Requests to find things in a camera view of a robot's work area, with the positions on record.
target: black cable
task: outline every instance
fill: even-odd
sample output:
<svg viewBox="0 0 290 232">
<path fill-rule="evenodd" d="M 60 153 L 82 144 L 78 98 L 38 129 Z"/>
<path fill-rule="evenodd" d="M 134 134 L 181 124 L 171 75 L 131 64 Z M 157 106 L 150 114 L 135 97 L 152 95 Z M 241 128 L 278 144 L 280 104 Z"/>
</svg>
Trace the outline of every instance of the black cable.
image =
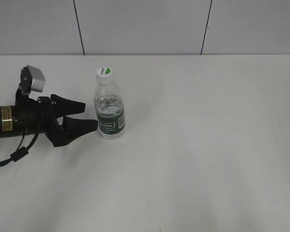
<svg viewBox="0 0 290 232">
<path fill-rule="evenodd" d="M 24 131 L 23 131 L 23 135 L 22 135 L 21 141 L 20 141 L 16 151 L 19 150 L 20 146 L 22 145 L 22 143 L 24 141 L 24 138 L 25 138 L 25 134 L 26 134 L 26 129 L 24 129 Z"/>
<path fill-rule="evenodd" d="M 32 146 L 34 145 L 34 143 L 37 141 L 39 134 L 40 134 L 40 130 L 41 130 L 41 111 L 38 110 L 38 125 L 37 125 L 37 130 L 35 131 L 34 137 L 31 140 L 30 144 L 26 147 L 27 150 L 29 150 L 30 148 L 32 148 Z"/>
<path fill-rule="evenodd" d="M 11 158 L 9 159 L 6 159 L 4 161 L 0 161 L 0 167 L 3 167 L 5 165 L 7 165 L 8 163 L 10 163 L 11 161 L 18 161 L 20 160 L 21 158 L 23 158 L 24 156 L 26 156 L 29 152 L 28 150 L 30 148 L 32 148 L 32 146 L 34 145 L 34 143 L 37 141 L 38 137 L 39 137 L 39 134 L 40 134 L 40 130 L 41 130 L 41 111 L 40 109 L 38 109 L 38 124 L 37 124 L 37 130 L 35 131 L 35 134 L 30 142 L 30 144 L 27 146 L 27 147 L 22 147 L 22 148 L 19 148 L 22 144 L 22 141 L 25 137 L 25 133 L 23 133 L 23 138 L 21 140 L 21 143 L 20 145 L 18 146 L 17 150 L 12 153 L 10 156 Z"/>
</svg>

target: white table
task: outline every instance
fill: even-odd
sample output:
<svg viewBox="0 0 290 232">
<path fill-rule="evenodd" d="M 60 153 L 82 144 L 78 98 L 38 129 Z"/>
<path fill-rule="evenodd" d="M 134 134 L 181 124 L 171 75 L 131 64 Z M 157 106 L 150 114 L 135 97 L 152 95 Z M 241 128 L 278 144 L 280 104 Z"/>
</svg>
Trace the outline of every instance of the white table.
<svg viewBox="0 0 290 232">
<path fill-rule="evenodd" d="M 94 73 L 112 67 L 127 132 L 41 135 L 0 168 L 0 232 L 290 232 L 290 56 L 1 56 L 0 105 L 27 64 L 46 77 L 32 97 L 85 102 L 76 118 L 96 118 Z"/>
</svg>

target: bottle label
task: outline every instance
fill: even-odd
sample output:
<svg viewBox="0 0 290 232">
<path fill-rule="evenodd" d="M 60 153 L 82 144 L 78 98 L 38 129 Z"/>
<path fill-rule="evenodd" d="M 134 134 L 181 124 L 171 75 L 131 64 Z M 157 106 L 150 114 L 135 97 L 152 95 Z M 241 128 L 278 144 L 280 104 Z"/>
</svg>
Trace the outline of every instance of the bottle label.
<svg viewBox="0 0 290 232">
<path fill-rule="evenodd" d="M 116 117 L 101 117 L 98 115 L 100 130 L 105 134 L 117 134 L 125 128 L 125 113 Z"/>
</svg>

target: white bottle cap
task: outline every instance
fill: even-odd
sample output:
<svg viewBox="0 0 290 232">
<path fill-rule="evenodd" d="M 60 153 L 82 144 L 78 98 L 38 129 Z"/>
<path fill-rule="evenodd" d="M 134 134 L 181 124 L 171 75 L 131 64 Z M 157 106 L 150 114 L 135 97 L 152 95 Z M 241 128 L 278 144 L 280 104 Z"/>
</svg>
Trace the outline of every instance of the white bottle cap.
<svg viewBox="0 0 290 232">
<path fill-rule="evenodd" d="M 98 68 L 96 72 L 97 81 L 99 84 L 108 84 L 114 81 L 114 77 L 112 76 L 112 70 L 107 67 Z"/>
</svg>

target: plastic bottle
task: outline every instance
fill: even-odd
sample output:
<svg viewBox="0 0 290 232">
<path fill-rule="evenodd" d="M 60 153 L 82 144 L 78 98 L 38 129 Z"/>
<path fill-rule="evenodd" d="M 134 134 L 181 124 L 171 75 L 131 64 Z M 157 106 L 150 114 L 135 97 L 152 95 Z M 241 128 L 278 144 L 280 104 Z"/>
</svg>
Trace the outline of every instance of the plastic bottle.
<svg viewBox="0 0 290 232">
<path fill-rule="evenodd" d="M 110 68 L 98 68 L 96 76 L 99 84 L 94 102 L 99 121 L 99 131 L 105 139 L 117 139 L 125 132 L 122 95 Z"/>
</svg>

